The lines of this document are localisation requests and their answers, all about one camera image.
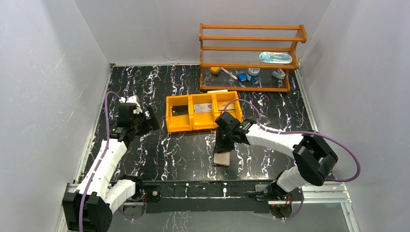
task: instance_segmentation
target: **jar lid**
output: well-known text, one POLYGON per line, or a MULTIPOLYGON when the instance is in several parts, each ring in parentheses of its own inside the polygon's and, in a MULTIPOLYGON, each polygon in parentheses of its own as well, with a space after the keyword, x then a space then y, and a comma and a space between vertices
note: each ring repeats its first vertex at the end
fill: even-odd
POLYGON ((259 75, 261 69, 260 68, 248 68, 248 74, 251 76, 259 75))

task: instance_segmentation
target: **plastic container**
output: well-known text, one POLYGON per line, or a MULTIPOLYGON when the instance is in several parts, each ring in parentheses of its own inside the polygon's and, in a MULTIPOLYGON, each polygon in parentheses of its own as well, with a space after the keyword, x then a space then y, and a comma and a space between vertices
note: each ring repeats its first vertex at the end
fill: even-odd
POLYGON ((193 109, 193 117, 192 117, 192 129, 193 130, 203 130, 203 129, 213 129, 216 128, 215 123, 215 107, 214 107, 214 94, 212 93, 204 93, 204 94, 192 94, 190 95, 192 98, 192 109, 193 109), (211 103, 212 108, 211 112, 208 113, 196 113, 195 112, 195 105, 201 103, 211 103))
MULTIPOLYGON (((218 109, 218 102, 229 102, 233 99, 238 99, 238 93, 236 91, 232 91, 232 92, 224 92, 224 93, 215 93, 215 119, 217 119, 217 117, 219 117, 219 115, 221 114, 221 111, 219 111, 218 109)), ((240 122, 242 122, 242 109, 241 109, 241 105, 239 104, 239 101, 234 101, 233 103, 231 103, 235 106, 235 111, 234 112, 229 112, 230 114, 232 114, 233 117, 237 118, 240 122)))
POLYGON ((192 130, 192 99, 190 95, 183 96, 169 96, 166 98, 166 116, 165 121, 169 133, 177 131, 191 131, 192 130), (172 116, 172 107, 176 105, 187 105, 188 114, 172 116))

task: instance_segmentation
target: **black card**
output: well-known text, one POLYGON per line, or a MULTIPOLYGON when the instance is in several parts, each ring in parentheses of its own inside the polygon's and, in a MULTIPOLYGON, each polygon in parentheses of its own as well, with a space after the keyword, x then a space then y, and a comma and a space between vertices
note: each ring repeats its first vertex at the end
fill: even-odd
POLYGON ((187 105, 176 105, 172 107, 172 116, 187 115, 188 106, 187 105))

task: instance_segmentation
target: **wooden rack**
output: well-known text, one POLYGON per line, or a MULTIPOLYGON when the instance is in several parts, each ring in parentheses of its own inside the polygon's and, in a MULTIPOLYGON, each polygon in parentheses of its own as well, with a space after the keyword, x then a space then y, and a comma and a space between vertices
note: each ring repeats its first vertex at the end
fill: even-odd
POLYGON ((200 68, 201 68, 201 90, 228 89, 239 91, 274 91, 289 92, 289 70, 298 68, 296 46, 298 42, 305 43, 307 35, 305 27, 299 26, 264 26, 264 25, 200 25, 199 41, 201 42, 200 68), (290 47, 270 46, 223 46, 212 44, 204 46, 205 41, 258 41, 260 44, 271 44, 272 42, 291 43, 290 47), (269 64, 259 59, 261 52, 282 52, 289 54, 293 61, 289 64, 269 64), (239 86, 209 86, 204 83, 204 69, 211 67, 224 67, 226 69, 283 69, 286 77, 283 87, 243 87, 239 86))

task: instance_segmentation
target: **robotic arm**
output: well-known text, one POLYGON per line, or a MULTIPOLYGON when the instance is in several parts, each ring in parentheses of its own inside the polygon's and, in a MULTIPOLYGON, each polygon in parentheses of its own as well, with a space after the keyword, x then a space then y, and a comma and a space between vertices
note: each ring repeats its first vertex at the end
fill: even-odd
POLYGON ((117 124, 110 127, 108 150, 104 153, 107 141, 103 140, 101 150, 84 180, 74 193, 64 194, 62 205, 69 230, 79 230, 79 211, 83 210, 84 231, 105 232, 111 224, 113 213, 128 198, 142 195, 142 180, 136 176, 124 175, 111 189, 108 186, 111 186, 111 177, 130 142, 136 136, 157 129, 159 125, 151 107, 144 111, 136 96, 120 99, 117 124), (86 194, 86 201, 84 209, 80 209, 83 194, 86 194))
POLYGON ((245 119, 242 123, 230 113, 222 113, 215 122, 218 124, 215 153, 229 152, 234 143, 261 145, 284 153, 296 161, 296 166, 280 173, 271 186, 256 191, 256 199, 284 199, 289 192, 307 183, 321 186, 335 166, 338 157, 327 142, 315 135, 281 135, 269 133, 245 119))

